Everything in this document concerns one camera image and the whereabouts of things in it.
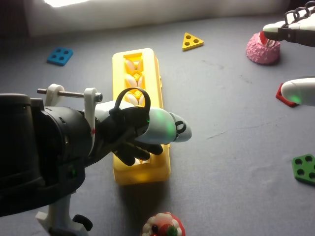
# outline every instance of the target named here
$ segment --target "yellow triangular block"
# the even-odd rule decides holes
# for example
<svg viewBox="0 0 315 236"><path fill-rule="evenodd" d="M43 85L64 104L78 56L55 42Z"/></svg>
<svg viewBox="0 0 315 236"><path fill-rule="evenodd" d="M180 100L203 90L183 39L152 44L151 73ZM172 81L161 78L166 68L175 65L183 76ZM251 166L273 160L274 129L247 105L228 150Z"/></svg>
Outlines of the yellow triangular block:
<svg viewBox="0 0 315 236"><path fill-rule="evenodd" d="M193 36L190 33L185 33L184 40L183 40L183 51L187 51L193 48L197 48L203 45L203 40Z"/></svg>

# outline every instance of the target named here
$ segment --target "yellow egg carton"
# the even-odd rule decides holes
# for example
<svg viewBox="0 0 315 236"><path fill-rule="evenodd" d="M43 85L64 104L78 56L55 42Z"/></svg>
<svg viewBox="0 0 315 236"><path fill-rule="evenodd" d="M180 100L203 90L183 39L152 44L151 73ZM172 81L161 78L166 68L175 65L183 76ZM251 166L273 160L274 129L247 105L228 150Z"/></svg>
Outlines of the yellow egg carton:
<svg viewBox="0 0 315 236"><path fill-rule="evenodd" d="M113 99L130 87L141 87L150 96L151 106L163 109L162 81L158 59L150 48L116 53L113 56ZM124 100L144 106L144 98L138 90L128 92ZM161 155L151 154L148 161L137 160L133 166L125 165L114 155L114 177L118 184L136 184L165 181L171 174L170 145L162 145Z"/></svg>

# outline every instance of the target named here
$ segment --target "blue square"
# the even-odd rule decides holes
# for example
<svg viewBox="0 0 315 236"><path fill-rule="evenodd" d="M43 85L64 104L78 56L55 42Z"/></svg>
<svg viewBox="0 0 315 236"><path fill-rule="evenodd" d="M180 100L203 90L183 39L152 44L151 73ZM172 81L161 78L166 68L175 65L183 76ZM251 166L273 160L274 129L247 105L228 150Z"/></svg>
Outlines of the blue square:
<svg viewBox="0 0 315 236"><path fill-rule="evenodd" d="M64 66L70 57L73 55L73 51L68 48L56 48L51 55L49 55L47 62L56 65Z"/></svg>

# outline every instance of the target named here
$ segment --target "gray fabric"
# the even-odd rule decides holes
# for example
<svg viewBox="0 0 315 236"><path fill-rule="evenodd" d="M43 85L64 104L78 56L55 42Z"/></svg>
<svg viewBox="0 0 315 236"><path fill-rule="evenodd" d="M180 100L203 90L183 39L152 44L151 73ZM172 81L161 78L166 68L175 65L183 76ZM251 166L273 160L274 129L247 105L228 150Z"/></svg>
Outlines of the gray fabric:
<svg viewBox="0 0 315 236"><path fill-rule="evenodd" d="M314 49L283 42L277 66L260 66L245 56L250 37L280 19L210 19L5 46L0 92L42 97L36 89L56 83L69 91L96 87L103 101L111 100L112 55L152 48L164 107L189 122L193 138L171 145L172 174L165 183L119 187L112 155L87 168L72 196L72 216L90 218L92 236L137 236L145 220L164 211L182 220L187 236L310 236L315 189L294 179L290 160L315 154L315 109L290 108L275 95L280 83L315 75ZM185 32L204 46L182 52ZM74 51L65 67L45 62L58 46ZM83 101L67 98L63 105L82 109ZM45 235L36 212L1 218L0 235Z"/></svg>

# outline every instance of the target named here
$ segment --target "screw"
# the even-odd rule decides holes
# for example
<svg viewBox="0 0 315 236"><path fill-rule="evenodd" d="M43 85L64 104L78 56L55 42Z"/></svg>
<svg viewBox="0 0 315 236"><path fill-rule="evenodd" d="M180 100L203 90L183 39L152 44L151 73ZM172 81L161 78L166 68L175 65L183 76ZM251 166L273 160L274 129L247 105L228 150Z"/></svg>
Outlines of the screw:
<svg viewBox="0 0 315 236"><path fill-rule="evenodd" d="M47 94L47 89L43 89L43 88L39 88L37 90L37 93L40 94ZM84 98L84 94L80 93L80 92L67 92L67 91L59 91L58 96L62 96L62 97L76 97L76 98ZM95 102L101 102L103 100L103 94L101 94L100 92L95 93Z"/></svg>

